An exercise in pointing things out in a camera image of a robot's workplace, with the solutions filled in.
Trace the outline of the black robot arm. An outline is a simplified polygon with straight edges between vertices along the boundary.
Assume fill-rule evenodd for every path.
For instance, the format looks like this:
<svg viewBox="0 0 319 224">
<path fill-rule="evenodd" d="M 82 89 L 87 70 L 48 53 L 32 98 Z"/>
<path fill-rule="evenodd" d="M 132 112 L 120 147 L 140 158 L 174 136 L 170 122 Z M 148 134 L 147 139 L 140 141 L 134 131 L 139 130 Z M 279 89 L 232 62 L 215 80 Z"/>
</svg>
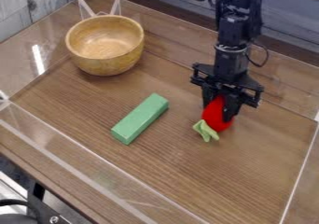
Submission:
<svg viewBox="0 0 319 224">
<path fill-rule="evenodd" d="M 191 82 L 202 88 L 203 106 L 223 99 L 222 120 L 228 122 L 240 107 L 258 108 L 263 85 L 250 76 L 251 48 L 262 32 L 263 0 L 207 0 L 215 7 L 218 37 L 215 63 L 195 63 Z"/>
</svg>

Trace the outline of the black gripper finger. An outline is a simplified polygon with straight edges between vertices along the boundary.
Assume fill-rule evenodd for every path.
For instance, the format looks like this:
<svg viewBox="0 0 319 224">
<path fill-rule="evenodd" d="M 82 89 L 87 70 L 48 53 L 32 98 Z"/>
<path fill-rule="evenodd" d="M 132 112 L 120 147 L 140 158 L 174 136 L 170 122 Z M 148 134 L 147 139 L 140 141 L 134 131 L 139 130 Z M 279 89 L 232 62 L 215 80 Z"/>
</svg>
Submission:
<svg viewBox="0 0 319 224">
<path fill-rule="evenodd" d="M 202 86 L 203 106 L 207 106 L 216 97 L 216 88 L 211 85 Z"/>
<path fill-rule="evenodd" d="M 230 122 L 234 116 L 238 114 L 242 103 L 239 96 L 236 94 L 227 94 L 224 96 L 224 105 L 223 105 L 223 121 Z"/>
</svg>

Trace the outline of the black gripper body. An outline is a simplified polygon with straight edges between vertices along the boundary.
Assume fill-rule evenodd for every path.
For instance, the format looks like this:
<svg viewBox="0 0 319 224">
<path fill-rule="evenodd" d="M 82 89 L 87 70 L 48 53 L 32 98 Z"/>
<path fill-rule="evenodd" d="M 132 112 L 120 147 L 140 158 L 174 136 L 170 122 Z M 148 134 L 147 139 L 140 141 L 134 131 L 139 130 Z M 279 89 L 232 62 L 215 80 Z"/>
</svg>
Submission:
<svg viewBox="0 0 319 224">
<path fill-rule="evenodd" d="M 194 63 L 191 82 L 200 88 L 211 85 L 219 94 L 236 94 L 240 103 L 258 107 L 264 87 L 248 75 L 251 45 L 215 45 L 215 64 Z"/>
</svg>

